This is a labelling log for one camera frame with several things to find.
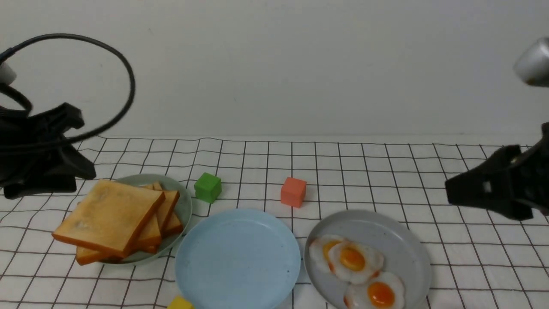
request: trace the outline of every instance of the green plate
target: green plate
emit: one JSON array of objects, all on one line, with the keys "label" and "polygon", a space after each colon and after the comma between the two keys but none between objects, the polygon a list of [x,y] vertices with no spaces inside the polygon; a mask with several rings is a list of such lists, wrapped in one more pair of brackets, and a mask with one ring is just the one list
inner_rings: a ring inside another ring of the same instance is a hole
[{"label": "green plate", "polygon": [[139,174],[123,177],[115,181],[131,186],[143,186],[159,181],[164,190],[178,190],[180,197],[177,201],[177,204],[175,205],[174,211],[177,218],[181,221],[181,223],[184,224],[184,228],[183,232],[181,232],[179,235],[174,235],[164,239],[158,247],[158,252],[155,255],[146,252],[136,252],[118,263],[110,263],[104,261],[101,261],[101,263],[124,266],[141,265],[151,262],[161,255],[167,254],[170,248],[172,248],[174,244],[178,242],[180,238],[187,232],[189,222],[191,221],[191,214],[193,213],[193,202],[191,200],[191,195],[189,194],[187,189],[185,189],[185,187],[182,186],[178,181],[164,175]]}]

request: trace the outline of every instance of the toy block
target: toy block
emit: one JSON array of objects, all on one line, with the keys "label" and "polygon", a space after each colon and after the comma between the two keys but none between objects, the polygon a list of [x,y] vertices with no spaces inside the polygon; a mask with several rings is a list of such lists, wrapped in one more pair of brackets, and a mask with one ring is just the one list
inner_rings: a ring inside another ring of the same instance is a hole
[{"label": "toy block", "polygon": [[194,307],[186,299],[176,296],[167,309],[194,309]]},{"label": "toy block", "polygon": [[194,184],[194,191],[199,200],[211,204],[221,193],[221,178],[204,173]]},{"label": "toy block", "polygon": [[280,191],[280,202],[292,207],[300,208],[305,198],[307,182],[292,177],[286,178]]}]

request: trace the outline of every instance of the silver cylinder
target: silver cylinder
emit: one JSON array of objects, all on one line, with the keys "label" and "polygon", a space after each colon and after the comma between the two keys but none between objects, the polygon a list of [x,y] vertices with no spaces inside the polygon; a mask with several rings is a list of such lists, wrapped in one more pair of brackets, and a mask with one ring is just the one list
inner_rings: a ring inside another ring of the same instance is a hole
[{"label": "silver cylinder", "polygon": [[0,64],[0,82],[6,85],[13,83],[17,74],[8,66],[7,63]]},{"label": "silver cylinder", "polygon": [[514,65],[514,71],[527,85],[549,87],[549,38],[535,42]]}]

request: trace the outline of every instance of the fried egg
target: fried egg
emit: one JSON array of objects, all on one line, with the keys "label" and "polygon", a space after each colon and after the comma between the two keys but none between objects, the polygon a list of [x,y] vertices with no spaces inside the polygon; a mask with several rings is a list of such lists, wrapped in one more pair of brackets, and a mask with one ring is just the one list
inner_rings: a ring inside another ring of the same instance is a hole
[{"label": "fried egg", "polygon": [[378,250],[352,241],[342,241],[328,251],[328,267],[340,280],[363,284],[382,267],[384,257]]},{"label": "fried egg", "polygon": [[366,284],[349,285],[343,301],[348,309],[402,309],[404,285],[395,274],[382,272]]},{"label": "fried egg", "polygon": [[330,273],[328,251],[345,240],[344,237],[337,235],[324,235],[315,239],[309,246],[309,256],[316,267],[324,273]]}]

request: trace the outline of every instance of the grid tablecloth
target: grid tablecloth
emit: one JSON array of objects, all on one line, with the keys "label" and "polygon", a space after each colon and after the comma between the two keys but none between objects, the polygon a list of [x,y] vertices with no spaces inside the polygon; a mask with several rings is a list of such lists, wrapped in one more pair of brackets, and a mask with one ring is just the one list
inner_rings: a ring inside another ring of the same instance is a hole
[{"label": "grid tablecloth", "polygon": [[[444,181],[475,167],[499,146],[105,139],[77,145],[97,178],[170,176],[194,196],[204,172],[223,181],[213,204],[193,199],[191,225],[233,208],[256,208],[285,222],[301,248],[318,221],[345,209],[389,216],[427,248],[434,274],[419,309],[549,307],[549,222],[522,223],[484,210],[450,206]],[[280,204],[288,176],[307,181],[300,209]],[[0,200],[0,308],[166,308],[175,295],[176,249],[137,267],[79,266],[75,248],[51,232],[93,187],[74,194]],[[280,309],[332,308],[302,267]]]}]

